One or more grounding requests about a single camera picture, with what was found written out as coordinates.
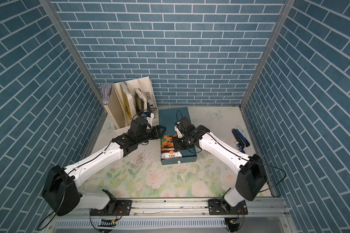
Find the orange flower seed bag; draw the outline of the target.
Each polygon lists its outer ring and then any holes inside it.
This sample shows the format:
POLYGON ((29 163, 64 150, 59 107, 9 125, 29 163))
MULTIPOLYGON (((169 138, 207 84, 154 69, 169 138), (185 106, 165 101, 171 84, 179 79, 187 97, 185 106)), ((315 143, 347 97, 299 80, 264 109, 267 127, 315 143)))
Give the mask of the orange flower seed bag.
POLYGON ((161 139, 161 145, 160 145, 161 160, 182 157, 181 152, 175 149, 175 139, 178 139, 177 135, 166 135, 161 139))

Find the teal three-drawer cabinet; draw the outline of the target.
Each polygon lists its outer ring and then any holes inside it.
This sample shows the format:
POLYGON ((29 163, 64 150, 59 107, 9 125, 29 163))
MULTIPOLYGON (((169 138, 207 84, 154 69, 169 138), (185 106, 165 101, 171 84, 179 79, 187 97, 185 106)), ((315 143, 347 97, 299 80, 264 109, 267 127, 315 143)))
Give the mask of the teal three-drawer cabinet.
POLYGON ((178 137, 177 122, 184 117, 190 119, 186 107, 159 110, 159 125, 166 128, 160 140, 160 162, 164 166, 197 160, 195 146, 182 146, 183 138, 178 137))

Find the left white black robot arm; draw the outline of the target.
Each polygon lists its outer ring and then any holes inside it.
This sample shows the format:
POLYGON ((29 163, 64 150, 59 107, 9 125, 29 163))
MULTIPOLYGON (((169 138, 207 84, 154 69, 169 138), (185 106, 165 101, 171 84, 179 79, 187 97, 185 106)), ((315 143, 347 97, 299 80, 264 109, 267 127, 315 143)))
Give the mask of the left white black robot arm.
POLYGON ((135 151, 140 144, 162 138, 165 131, 165 127, 152 126, 146 118, 134 119, 128 132, 113 138, 93 155, 64 168, 59 165, 51 168, 42 197, 57 216, 64 216, 74 209, 92 209, 100 216, 115 214, 117 199, 112 193, 106 189, 85 191, 81 185, 107 165, 135 151))

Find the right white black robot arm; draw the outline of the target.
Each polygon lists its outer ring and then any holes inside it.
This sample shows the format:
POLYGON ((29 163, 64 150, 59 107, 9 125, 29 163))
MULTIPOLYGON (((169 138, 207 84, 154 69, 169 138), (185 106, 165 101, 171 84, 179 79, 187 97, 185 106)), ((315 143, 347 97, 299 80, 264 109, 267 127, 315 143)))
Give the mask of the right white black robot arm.
POLYGON ((185 150, 195 145, 216 156, 237 175, 235 186, 229 188, 221 199, 215 199, 215 213, 243 214, 236 206, 245 201, 253 201, 267 182, 261 157, 257 154, 249 156, 234 149, 203 125, 195 127, 186 117, 175 124, 175 130, 176 150, 185 150))

